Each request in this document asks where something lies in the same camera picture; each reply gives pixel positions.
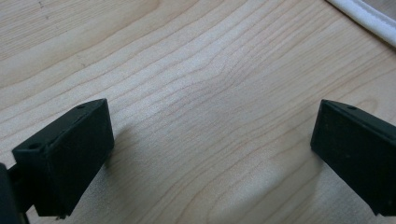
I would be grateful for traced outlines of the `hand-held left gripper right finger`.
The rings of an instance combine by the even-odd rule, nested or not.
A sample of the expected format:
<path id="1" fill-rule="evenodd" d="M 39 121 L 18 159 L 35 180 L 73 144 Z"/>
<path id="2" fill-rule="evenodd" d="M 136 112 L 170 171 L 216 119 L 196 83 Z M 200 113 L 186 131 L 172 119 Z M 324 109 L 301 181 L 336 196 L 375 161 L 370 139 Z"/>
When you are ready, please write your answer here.
<path id="1" fill-rule="evenodd" d="M 323 100 L 310 146 L 375 214 L 396 217 L 396 126 Z"/>

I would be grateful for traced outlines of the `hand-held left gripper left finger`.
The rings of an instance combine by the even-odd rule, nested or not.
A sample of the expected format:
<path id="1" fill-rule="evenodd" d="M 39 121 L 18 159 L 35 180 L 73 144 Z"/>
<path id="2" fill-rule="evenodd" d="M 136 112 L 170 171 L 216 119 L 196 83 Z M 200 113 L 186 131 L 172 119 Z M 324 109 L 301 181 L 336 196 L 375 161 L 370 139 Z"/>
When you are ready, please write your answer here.
<path id="1" fill-rule="evenodd" d="M 78 105 L 29 137 L 12 150 L 22 210 L 71 215 L 113 147 L 106 99 Z"/>

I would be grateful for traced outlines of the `clear plastic bag white trim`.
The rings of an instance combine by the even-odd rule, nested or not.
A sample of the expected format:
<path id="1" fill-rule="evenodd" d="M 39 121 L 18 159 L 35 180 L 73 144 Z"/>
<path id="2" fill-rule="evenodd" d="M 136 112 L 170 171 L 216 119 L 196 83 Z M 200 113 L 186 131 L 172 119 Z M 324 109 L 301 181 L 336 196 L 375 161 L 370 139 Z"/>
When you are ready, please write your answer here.
<path id="1" fill-rule="evenodd" d="M 396 0 L 327 0 L 396 48 Z"/>

